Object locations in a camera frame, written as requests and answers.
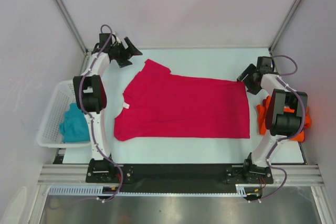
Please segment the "magenta t shirt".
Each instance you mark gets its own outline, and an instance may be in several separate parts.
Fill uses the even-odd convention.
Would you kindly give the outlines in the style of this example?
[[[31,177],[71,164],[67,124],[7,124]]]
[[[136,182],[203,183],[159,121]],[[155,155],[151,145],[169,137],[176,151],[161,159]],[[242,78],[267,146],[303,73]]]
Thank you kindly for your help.
[[[114,137],[249,138],[250,117],[242,82],[186,77],[146,60],[123,92]]]

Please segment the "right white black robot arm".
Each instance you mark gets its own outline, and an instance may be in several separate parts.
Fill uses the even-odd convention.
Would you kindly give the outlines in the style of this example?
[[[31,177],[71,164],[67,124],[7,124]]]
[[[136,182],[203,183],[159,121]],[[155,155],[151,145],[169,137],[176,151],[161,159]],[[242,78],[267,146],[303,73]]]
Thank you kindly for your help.
[[[257,95],[261,90],[270,95],[266,110],[266,133],[256,149],[244,160],[238,172],[244,181],[256,184],[272,180],[271,159],[277,147],[303,132],[306,121],[308,94],[297,91],[284,82],[275,70],[272,57],[258,57],[257,63],[250,64],[237,78],[243,82],[247,92]]]

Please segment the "white plastic laundry basket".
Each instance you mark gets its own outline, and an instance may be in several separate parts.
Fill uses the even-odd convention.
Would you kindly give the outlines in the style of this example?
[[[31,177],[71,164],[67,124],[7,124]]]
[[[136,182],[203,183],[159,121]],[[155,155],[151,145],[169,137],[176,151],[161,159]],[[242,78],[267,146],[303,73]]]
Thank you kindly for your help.
[[[72,80],[58,83],[49,100],[39,131],[37,144],[47,148],[80,148],[90,145],[89,141],[65,143],[59,130],[59,124],[64,120],[64,114],[70,105],[76,101]]]

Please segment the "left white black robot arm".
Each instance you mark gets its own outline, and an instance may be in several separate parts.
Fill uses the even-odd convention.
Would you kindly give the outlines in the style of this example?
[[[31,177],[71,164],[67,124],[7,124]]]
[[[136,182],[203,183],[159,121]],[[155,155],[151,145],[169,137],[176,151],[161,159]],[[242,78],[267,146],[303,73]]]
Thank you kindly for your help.
[[[106,137],[104,111],[108,99],[102,75],[112,61],[120,68],[132,65],[133,56],[141,56],[128,37],[122,42],[116,34],[100,33],[88,66],[73,78],[73,87],[78,108],[84,113],[91,143],[91,160],[88,165],[87,183],[110,183],[119,180],[122,173],[112,162]]]

